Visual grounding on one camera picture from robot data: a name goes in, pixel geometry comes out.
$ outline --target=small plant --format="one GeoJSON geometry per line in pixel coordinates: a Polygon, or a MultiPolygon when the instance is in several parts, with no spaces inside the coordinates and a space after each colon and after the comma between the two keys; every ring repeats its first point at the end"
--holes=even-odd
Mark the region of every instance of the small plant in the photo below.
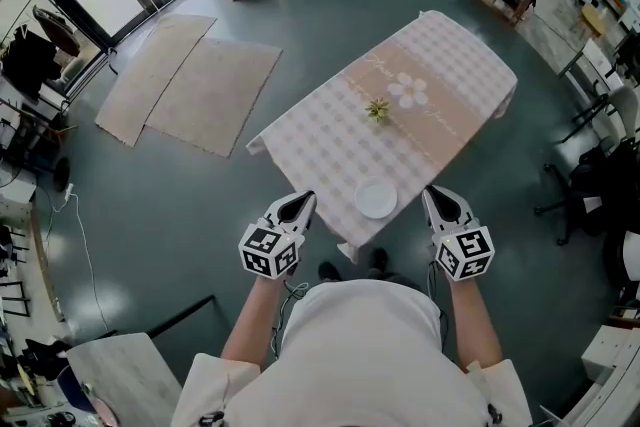
{"type": "Polygon", "coordinates": [[[380,123],[387,119],[389,116],[389,102],[384,98],[376,98],[369,102],[369,107],[366,108],[369,113],[369,117],[376,120],[376,123],[380,123]]]}

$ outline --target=wire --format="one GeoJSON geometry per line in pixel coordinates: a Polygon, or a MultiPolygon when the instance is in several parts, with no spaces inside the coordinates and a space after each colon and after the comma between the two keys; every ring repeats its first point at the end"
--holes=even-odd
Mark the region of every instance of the wire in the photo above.
{"type": "MultiPolygon", "coordinates": [[[[47,228],[47,234],[45,235],[45,239],[47,240],[47,249],[45,252],[48,257],[49,256],[49,235],[51,234],[51,227],[53,226],[53,214],[54,213],[59,214],[60,212],[62,212],[64,207],[66,207],[67,204],[69,203],[69,200],[67,199],[60,208],[56,208],[55,206],[53,206],[53,203],[51,202],[51,196],[49,196],[49,193],[42,186],[39,186],[39,187],[47,195],[47,198],[49,199],[49,205],[51,206],[51,213],[49,215],[49,227],[47,228]]],[[[102,319],[102,324],[104,325],[104,329],[108,333],[109,325],[107,324],[107,321],[104,317],[104,312],[102,311],[102,306],[100,305],[100,300],[98,299],[98,290],[96,288],[96,275],[93,270],[93,263],[91,262],[91,255],[89,254],[89,247],[87,245],[87,234],[84,231],[84,225],[82,224],[82,219],[80,218],[80,198],[78,197],[77,194],[69,194],[69,192],[70,192],[70,189],[68,188],[67,189],[68,197],[76,199],[76,217],[78,218],[78,224],[80,225],[80,231],[82,232],[82,240],[84,241],[84,251],[87,255],[89,271],[91,272],[91,286],[93,288],[93,296],[95,297],[96,305],[98,306],[98,311],[100,312],[100,318],[102,319]]]]}
{"type": "Polygon", "coordinates": [[[100,317],[102,318],[102,323],[104,324],[104,329],[106,332],[109,332],[109,326],[107,325],[107,321],[104,318],[104,312],[102,311],[102,306],[100,306],[100,300],[98,299],[98,291],[96,289],[96,275],[93,272],[93,264],[91,263],[91,255],[89,255],[89,248],[87,247],[87,235],[84,232],[84,226],[82,225],[82,219],[80,219],[80,198],[78,198],[77,194],[70,194],[72,198],[76,198],[76,216],[78,217],[78,223],[80,224],[80,231],[82,232],[82,238],[84,239],[84,251],[87,254],[87,262],[89,263],[89,270],[91,271],[91,285],[93,287],[93,296],[96,299],[96,305],[98,306],[98,310],[100,311],[100,317]]]}
{"type": "MultiPolygon", "coordinates": [[[[2,125],[3,127],[9,127],[9,128],[11,128],[11,129],[13,129],[13,131],[16,133],[16,135],[18,134],[18,130],[16,129],[16,127],[14,127],[14,126],[13,126],[11,123],[9,123],[8,121],[6,121],[6,120],[4,120],[4,119],[3,119],[3,120],[0,122],[0,125],[2,125]]],[[[6,147],[6,148],[2,148],[2,149],[3,149],[4,151],[7,151],[7,149],[8,149],[8,148],[9,148],[9,146],[7,145],[7,147],[6,147]]],[[[3,161],[4,161],[4,155],[2,155],[2,158],[0,158],[0,164],[2,164],[2,162],[3,162],[3,161]]],[[[16,174],[11,178],[11,180],[9,180],[9,181],[8,181],[7,183],[5,183],[4,185],[0,185],[0,189],[2,189],[3,187],[6,187],[7,185],[12,184],[12,183],[13,183],[13,181],[14,181],[16,178],[18,178],[18,175],[22,172],[22,169],[23,169],[23,168],[22,168],[22,167],[20,167],[20,168],[18,169],[18,172],[17,172],[17,173],[16,173],[16,174]]]]}
{"type": "Polygon", "coordinates": [[[440,320],[444,317],[444,334],[442,335],[442,350],[447,343],[447,336],[449,335],[449,315],[444,310],[440,310],[440,320]]]}
{"type": "Polygon", "coordinates": [[[278,314],[278,323],[276,327],[271,328],[272,336],[271,336],[271,342],[269,344],[271,346],[271,351],[273,352],[273,355],[275,356],[276,359],[280,357],[280,351],[278,349],[278,335],[280,334],[280,331],[282,331],[282,326],[284,325],[285,308],[287,307],[287,304],[289,304],[289,301],[291,301],[291,299],[295,299],[296,301],[299,301],[305,295],[307,295],[307,291],[309,290],[309,283],[300,283],[295,287],[292,287],[286,281],[284,281],[283,284],[284,284],[284,288],[286,288],[287,291],[289,292],[289,295],[285,298],[284,301],[282,301],[282,304],[280,305],[280,312],[278,314]]]}
{"type": "Polygon", "coordinates": [[[573,46],[569,43],[569,41],[562,34],[560,34],[556,29],[554,29],[551,25],[549,25],[549,23],[544,18],[542,18],[541,16],[538,16],[538,14],[535,11],[533,12],[533,15],[542,23],[544,23],[551,32],[555,33],[556,36],[558,36],[562,41],[564,41],[571,50],[573,50],[574,52],[578,52],[578,50],[573,48],[573,46]]]}
{"type": "Polygon", "coordinates": [[[19,168],[19,169],[18,169],[18,172],[17,172],[15,175],[13,175],[13,177],[11,178],[11,180],[9,180],[7,183],[4,183],[4,184],[0,185],[0,189],[2,189],[3,187],[6,187],[7,185],[11,185],[11,184],[13,183],[13,181],[14,181],[16,178],[18,178],[18,175],[19,175],[20,173],[22,173],[22,168],[19,168]]]}
{"type": "MultiPolygon", "coordinates": [[[[437,280],[436,274],[438,272],[437,263],[435,260],[431,260],[429,262],[429,270],[427,272],[427,294],[429,295],[429,299],[431,299],[435,303],[435,298],[437,294],[437,280]]],[[[444,318],[444,330],[442,334],[442,350],[444,350],[444,346],[447,343],[447,337],[449,336],[449,315],[446,311],[440,308],[440,321],[444,318]]]]}

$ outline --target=shoe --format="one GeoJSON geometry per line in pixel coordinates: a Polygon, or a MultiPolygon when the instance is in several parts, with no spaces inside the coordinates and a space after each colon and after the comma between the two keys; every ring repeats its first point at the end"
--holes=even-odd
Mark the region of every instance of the shoe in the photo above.
{"type": "Polygon", "coordinates": [[[342,281],[342,276],[332,263],[322,262],[318,266],[318,278],[320,281],[342,281]]]}
{"type": "Polygon", "coordinates": [[[381,247],[377,247],[371,253],[370,267],[372,269],[378,269],[380,272],[387,270],[387,263],[389,262],[389,256],[387,252],[381,247]]]}

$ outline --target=gray floor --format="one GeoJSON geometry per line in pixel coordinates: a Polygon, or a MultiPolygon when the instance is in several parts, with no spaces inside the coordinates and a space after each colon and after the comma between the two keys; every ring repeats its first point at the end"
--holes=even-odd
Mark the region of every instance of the gray floor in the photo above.
{"type": "MultiPolygon", "coordinates": [[[[438,178],[466,197],[491,229],[497,254],[480,279],[505,354],[518,369],[532,409],[561,406],[580,386],[580,354],[615,297],[603,272],[600,239],[577,233],[556,246],[562,215],[535,218],[536,202],[556,198],[541,172],[558,131],[574,111],[561,82],[505,22],[476,0],[178,0],[169,11],[216,16],[215,37],[281,47],[284,52],[229,159],[145,128],[134,149],[94,124],[115,76],[103,69],[71,109],[79,129],[68,139],[72,181],[80,197],[100,301],[110,328],[146,330],[207,294],[205,309],[158,344],[179,378],[197,351],[216,354],[252,278],[237,242],[246,225],[290,192],[267,154],[244,145],[278,115],[345,65],[413,20],[436,9],[482,38],[511,67],[518,89],[506,116],[488,123],[438,178]]],[[[139,33],[148,33],[155,21],[139,33]]],[[[117,66],[142,38],[123,45],[117,66]]],[[[62,198],[54,198],[60,204],[62,198]]],[[[39,198],[42,215],[46,199],[39,198]]],[[[415,201],[375,240],[395,270],[426,283],[427,226],[415,201]]],[[[348,277],[361,275],[335,249],[319,220],[304,246],[294,281],[317,281],[331,259],[348,277]]],[[[51,266],[63,309],[78,340],[103,331],[75,212],[54,219],[51,266]]],[[[440,277],[438,303],[450,311],[440,277]]],[[[454,357],[455,336],[446,353],[454,357]]]]}

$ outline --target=beige rug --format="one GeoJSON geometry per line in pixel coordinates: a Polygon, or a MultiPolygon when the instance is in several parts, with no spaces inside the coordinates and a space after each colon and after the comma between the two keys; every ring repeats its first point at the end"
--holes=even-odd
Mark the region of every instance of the beige rug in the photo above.
{"type": "Polygon", "coordinates": [[[281,52],[269,46],[202,38],[146,124],[228,157],[281,52]]]}
{"type": "Polygon", "coordinates": [[[164,16],[118,77],[96,124],[134,146],[151,110],[215,18],[164,16]]]}

